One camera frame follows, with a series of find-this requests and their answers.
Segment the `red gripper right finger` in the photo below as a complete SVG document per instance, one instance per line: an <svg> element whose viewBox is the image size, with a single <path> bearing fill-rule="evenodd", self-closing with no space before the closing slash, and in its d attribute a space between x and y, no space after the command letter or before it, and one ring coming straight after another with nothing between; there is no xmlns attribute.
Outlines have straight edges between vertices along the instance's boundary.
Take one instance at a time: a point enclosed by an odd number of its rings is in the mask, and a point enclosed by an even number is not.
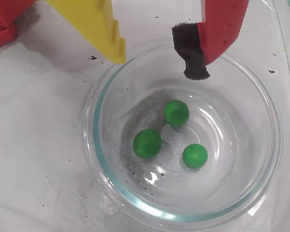
<svg viewBox="0 0 290 232"><path fill-rule="evenodd" d="M202 22L172 27L174 49L185 61L186 78L204 80L210 76L206 66L237 39L247 6L247 0L202 0Z"/></svg>

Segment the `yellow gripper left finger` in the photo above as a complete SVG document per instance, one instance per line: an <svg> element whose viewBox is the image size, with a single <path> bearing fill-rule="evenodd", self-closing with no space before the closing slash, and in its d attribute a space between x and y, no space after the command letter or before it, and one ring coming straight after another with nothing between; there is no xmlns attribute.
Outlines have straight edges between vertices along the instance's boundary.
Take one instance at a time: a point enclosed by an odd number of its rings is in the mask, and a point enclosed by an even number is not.
<svg viewBox="0 0 290 232"><path fill-rule="evenodd" d="M126 62L125 39L120 36L110 0L49 0L92 46L116 64Z"/></svg>

